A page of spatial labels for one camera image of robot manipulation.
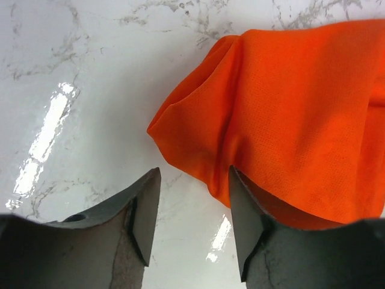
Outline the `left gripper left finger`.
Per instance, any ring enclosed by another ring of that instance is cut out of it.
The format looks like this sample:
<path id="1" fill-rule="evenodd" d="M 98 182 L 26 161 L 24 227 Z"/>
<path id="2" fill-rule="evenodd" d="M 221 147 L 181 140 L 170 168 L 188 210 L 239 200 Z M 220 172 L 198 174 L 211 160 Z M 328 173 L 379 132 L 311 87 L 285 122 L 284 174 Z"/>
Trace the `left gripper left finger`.
<path id="1" fill-rule="evenodd" d="M 2 288 L 141 288 L 161 186 L 154 168 L 63 221 L 1 215 Z"/>

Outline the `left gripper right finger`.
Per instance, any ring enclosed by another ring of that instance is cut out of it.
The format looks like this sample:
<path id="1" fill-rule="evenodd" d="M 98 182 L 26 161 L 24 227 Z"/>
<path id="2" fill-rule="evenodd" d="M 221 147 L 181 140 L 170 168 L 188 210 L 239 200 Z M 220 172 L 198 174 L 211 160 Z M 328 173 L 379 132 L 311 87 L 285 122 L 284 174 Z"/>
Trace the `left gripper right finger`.
<path id="1" fill-rule="evenodd" d="M 229 170 L 232 226 L 247 288 L 383 288 L 384 219 L 339 225 Z"/>

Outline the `orange t shirt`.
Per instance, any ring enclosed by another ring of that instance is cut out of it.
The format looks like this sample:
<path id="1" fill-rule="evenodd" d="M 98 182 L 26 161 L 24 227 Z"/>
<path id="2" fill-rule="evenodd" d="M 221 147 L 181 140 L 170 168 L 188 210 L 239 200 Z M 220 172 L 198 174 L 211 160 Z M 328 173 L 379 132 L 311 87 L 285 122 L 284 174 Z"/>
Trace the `orange t shirt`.
<path id="1" fill-rule="evenodd" d="M 169 164 L 226 206 L 235 166 L 285 224 L 380 217 L 384 20 L 222 37 L 147 133 Z"/>

